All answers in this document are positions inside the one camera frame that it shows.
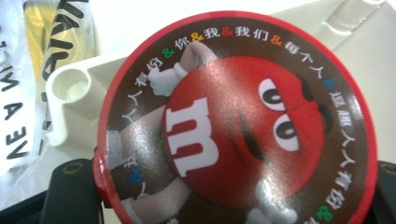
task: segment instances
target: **black object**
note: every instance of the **black object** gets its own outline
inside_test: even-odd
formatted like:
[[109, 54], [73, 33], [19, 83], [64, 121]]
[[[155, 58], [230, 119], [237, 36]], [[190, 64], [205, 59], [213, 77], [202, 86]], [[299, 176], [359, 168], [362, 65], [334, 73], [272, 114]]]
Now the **black object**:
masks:
[[380, 161], [371, 212], [380, 224], [396, 223], [396, 164]]
[[38, 224], [47, 192], [41, 192], [0, 212], [0, 223]]
[[91, 161], [69, 161], [53, 171], [40, 219], [52, 223], [104, 223]]
[[[396, 164], [380, 161], [372, 206], [364, 224], [396, 223]], [[73, 160], [57, 167], [48, 191], [0, 212], [0, 223], [104, 223], [92, 162]]]

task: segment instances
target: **plastic bag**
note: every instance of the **plastic bag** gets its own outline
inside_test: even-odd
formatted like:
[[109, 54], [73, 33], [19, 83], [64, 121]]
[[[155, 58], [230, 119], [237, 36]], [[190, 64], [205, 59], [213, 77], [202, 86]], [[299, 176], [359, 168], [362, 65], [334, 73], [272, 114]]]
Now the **plastic bag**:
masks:
[[88, 0], [0, 0], [0, 210], [48, 187], [51, 73], [94, 55]]

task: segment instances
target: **circular label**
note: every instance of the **circular label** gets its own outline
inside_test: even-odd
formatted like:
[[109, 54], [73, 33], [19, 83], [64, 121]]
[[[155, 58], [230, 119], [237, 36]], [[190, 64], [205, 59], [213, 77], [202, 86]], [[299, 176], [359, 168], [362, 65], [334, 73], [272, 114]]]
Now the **circular label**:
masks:
[[107, 92], [95, 182], [122, 222], [360, 223], [376, 148], [361, 92], [319, 42], [240, 11], [165, 27]]

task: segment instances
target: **cartoon hand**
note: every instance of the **cartoon hand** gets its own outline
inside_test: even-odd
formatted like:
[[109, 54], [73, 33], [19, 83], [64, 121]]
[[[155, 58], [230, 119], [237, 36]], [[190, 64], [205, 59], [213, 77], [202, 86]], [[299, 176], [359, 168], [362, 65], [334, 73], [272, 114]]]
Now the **cartoon hand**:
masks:
[[273, 222], [265, 217], [259, 208], [253, 208], [248, 212], [245, 224], [273, 224]]
[[120, 139], [120, 133], [118, 131], [107, 131], [106, 141], [108, 145], [108, 169], [112, 170], [125, 163], [125, 159], [122, 157], [122, 142]]
[[257, 184], [255, 196], [256, 199], [259, 201], [259, 208], [263, 214], [262, 218], [265, 218], [265, 219], [261, 219], [261, 221], [265, 221], [268, 218], [273, 223], [276, 224], [295, 223], [298, 218], [297, 212], [286, 206], [274, 204], [273, 202], [271, 202], [270, 196], [267, 195], [267, 193], [268, 192], [266, 192], [265, 182], [260, 181]]
[[175, 63], [173, 68], [169, 68], [160, 72], [158, 67], [152, 68], [148, 73], [150, 87], [155, 95], [169, 96], [180, 80], [187, 75], [187, 72]]

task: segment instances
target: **yellow object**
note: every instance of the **yellow object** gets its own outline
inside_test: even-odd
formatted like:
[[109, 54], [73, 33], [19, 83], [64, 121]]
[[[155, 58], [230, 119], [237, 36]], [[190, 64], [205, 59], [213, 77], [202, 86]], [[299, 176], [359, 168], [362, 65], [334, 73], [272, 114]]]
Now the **yellow object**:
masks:
[[24, 5], [26, 37], [36, 82], [40, 76], [44, 52], [50, 40], [51, 26], [58, 5], [55, 3], [54, 1], [28, 1]]

